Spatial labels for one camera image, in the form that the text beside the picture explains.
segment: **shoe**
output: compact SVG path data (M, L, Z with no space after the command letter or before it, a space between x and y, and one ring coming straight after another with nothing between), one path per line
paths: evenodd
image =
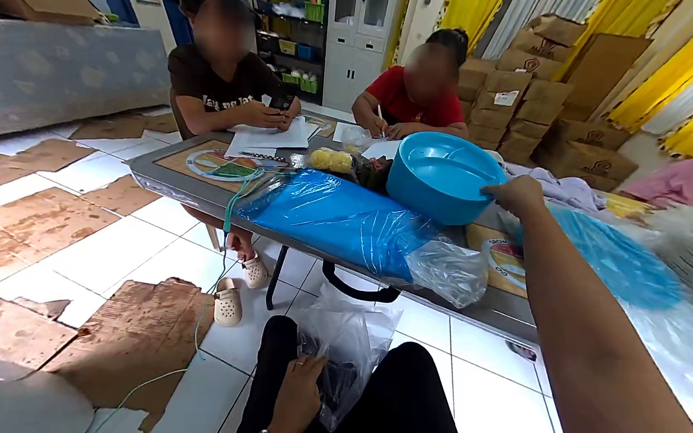
M261 261L258 253L249 261L244 261L242 265L245 270L245 281L248 284L248 288L257 289L263 287L266 281L269 280L269 271L266 270L266 266L263 265L263 261Z
M218 282L213 300L213 319L217 324L235 326L243 318L243 304L231 278L224 277Z

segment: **hand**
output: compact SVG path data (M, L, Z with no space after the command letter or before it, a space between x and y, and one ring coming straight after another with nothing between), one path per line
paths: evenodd
M413 133L418 133L424 130L424 126L419 122L395 123L390 126L389 140L401 140Z
M302 433L309 427L320 411L317 378L327 362L327 357L302 357L288 363L269 433Z
M285 116L278 109L267 107L258 101L237 105L233 109L236 110L237 124L276 128L285 122Z
M382 133L387 132L389 124L386 120L381 119L378 115L373 118L372 123L367 127L368 131L374 139L380 138Z
M541 190L541 184L527 174L518 176L502 185L484 186L480 192L496 197L498 205L518 218L523 218L540 210L547 210L544 206L544 193Z

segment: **brown t-shirt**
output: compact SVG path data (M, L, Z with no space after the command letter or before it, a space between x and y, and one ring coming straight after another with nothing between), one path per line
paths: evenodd
M280 84L280 79L255 53L248 53L237 64L230 83L213 71L196 45L179 46L170 52L167 60L170 84L176 95L201 99L207 112L260 101L261 95L271 95Z

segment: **blue plastic sheet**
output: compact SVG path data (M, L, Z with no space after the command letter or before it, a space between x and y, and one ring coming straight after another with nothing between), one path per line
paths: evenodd
M235 213L379 277L409 282L405 256L443 228L388 197L317 170L302 170Z

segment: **pink cloth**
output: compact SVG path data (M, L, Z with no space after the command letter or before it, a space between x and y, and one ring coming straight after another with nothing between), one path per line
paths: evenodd
M655 205L672 200L693 206L693 160L674 162L622 189Z

